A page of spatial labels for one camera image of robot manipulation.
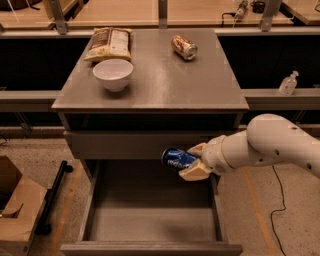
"concrete floor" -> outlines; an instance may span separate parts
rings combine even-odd
[[[62,256],[61,244],[77,240],[89,180],[59,132],[40,132],[28,139],[4,134],[9,140],[0,146],[0,154],[46,188],[52,186],[62,160],[74,167],[63,177],[50,214],[51,234],[36,235],[29,251],[29,256]],[[275,214],[274,224],[286,255],[320,256],[320,180],[292,164],[275,168],[287,210]],[[221,178],[219,192],[230,244],[242,244],[243,256],[283,255],[270,221],[270,213],[282,208],[279,182],[271,166],[229,173]]]

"white bowl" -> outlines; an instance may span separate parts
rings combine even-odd
[[[104,60],[93,68],[100,84],[112,92],[121,91],[130,83],[132,71],[133,65],[122,59]]]

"cabinet top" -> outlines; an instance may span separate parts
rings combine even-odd
[[[198,47],[192,61],[171,48],[174,35]],[[84,61],[90,42],[52,108],[58,112],[245,112],[241,93],[217,36],[210,28],[136,29],[131,34],[131,83],[109,92]]]

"gray cabinet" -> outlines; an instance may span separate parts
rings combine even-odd
[[[172,51],[176,34],[197,44],[194,61]],[[161,163],[166,148],[208,141],[248,110],[213,29],[140,29],[131,40],[129,87],[106,91],[82,56],[53,104],[92,183],[78,242],[61,250],[240,255],[224,230],[218,177],[187,183]]]

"cable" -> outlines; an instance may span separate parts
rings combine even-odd
[[[232,26],[233,28],[236,26],[237,21],[238,21],[238,18],[236,18],[236,19],[234,20],[233,26]]]
[[[0,146],[6,144],[6,143],[8,142],[7,138],[6,138],[4,135],[0,134],[0,137],[2,137],[2,138],[4,139],[4,141],[2,141],[2,142],[0,143]]]
[[[224,26],[224,15],[230,15],[232,17],[234,17],[236,15],[235,12],[225,12],[225,13],[222,13],[222,22],[221,22],[221,27],[223,28]]]
[[[278,173],[276,172],[276,169],[274,168],[273,165],[272,165],[272,169],[273,169],[273,172],[274,172],[274,174],[276,175],[276,177],[277,177],[277,179],[278,179],[278,181],[279,181],[279,184],[280,184],[283,208],[282,208],[282,209],[279,209],[279,210],[274,210],[274,211],[271,212],[271,214],[270,214],[271,224],[272,224],[273,233],[275,234],[275,236],[276,236],[276,238],[277,238],[277,241],[278,241],[278,244],[279,244],[279,246],[280,246],[280,250],[281,250],[282,254],[283,254],[284,256],[286,256],[286,254],[285,254],[285,252],[284,252],[284,250],[283,250],[283,248],[282,248],[280,238],[279,238],[279,236],[278,236],[278,234],[277,234],[277,232],[276,232],[276,230],[275,230],[275,228],[274,228],[273,214],[276,213],[276,212],[283,212],[283,211],[285,211],[285,210],[287,209],[287,207],[286,207],[285,200],[284,200],[284,193],[283,193],[283,187],[282,187],[281,180],[280,180],[280,178],[279,178],[279,176],[278,176]]]
[[[29,0],[26,0],[26,3],[27,3],[27,5],[28,5],[28,7],[31,8],[31,9],[34,9],[34,10],[37,10],[37,11],[40,10],[40,8],[34,7],[33,4],[30,5]]]
[[[320,6],[320,4],[317,4],[317,5],[314,7],[314,10],[317,11],[317,12],[320,12],[319,6]]]

